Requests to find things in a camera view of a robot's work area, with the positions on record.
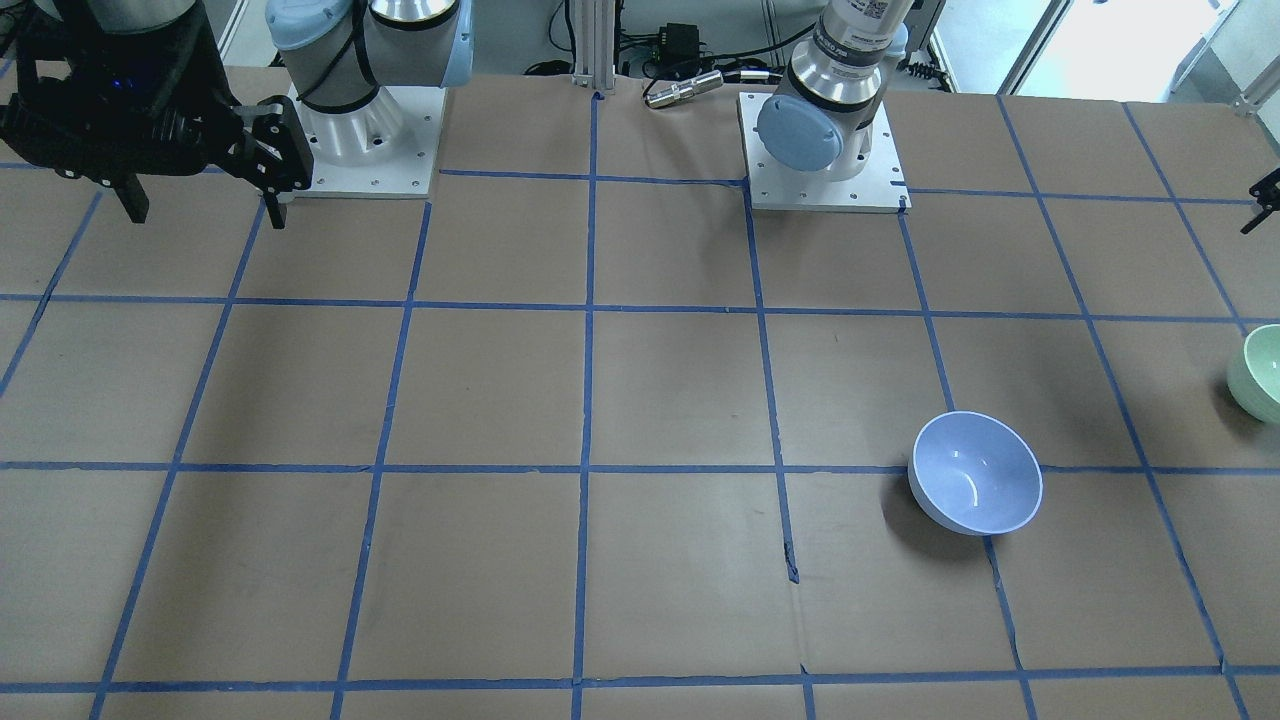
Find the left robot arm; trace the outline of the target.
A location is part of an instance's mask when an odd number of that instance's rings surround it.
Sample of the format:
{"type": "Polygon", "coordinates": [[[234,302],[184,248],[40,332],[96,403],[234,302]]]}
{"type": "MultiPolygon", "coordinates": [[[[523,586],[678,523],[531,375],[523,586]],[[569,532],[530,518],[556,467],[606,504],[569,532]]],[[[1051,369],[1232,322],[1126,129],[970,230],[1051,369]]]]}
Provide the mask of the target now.
{"type": "Polygon", "coordinates": [[[739,95],[755,211],[904,214],[911,205],[884,108],[908,1],[829,1],[780,87],[739,95]]]}

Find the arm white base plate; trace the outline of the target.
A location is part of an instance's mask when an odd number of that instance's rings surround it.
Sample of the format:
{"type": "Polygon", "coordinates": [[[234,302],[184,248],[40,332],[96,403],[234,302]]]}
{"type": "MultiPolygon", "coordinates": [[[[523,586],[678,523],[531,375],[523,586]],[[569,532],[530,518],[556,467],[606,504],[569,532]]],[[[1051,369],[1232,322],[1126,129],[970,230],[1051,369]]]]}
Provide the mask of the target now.
{"type": "Polygon", "coordinates": [[[445,88],[393,86],[344,114],[298,105],[314,172],[310,187],[293,195],[430,199],[448,97],[445,88]]]}
{"type": "Polygon", "coordinates": [[[767,99],[765,94],[741,92],[737,100],[754,209],[901,213],[913,206],[886,105],[872,126],[844,142],[837,164],[801,172],[777,160],[756,132],[767,99]]]}

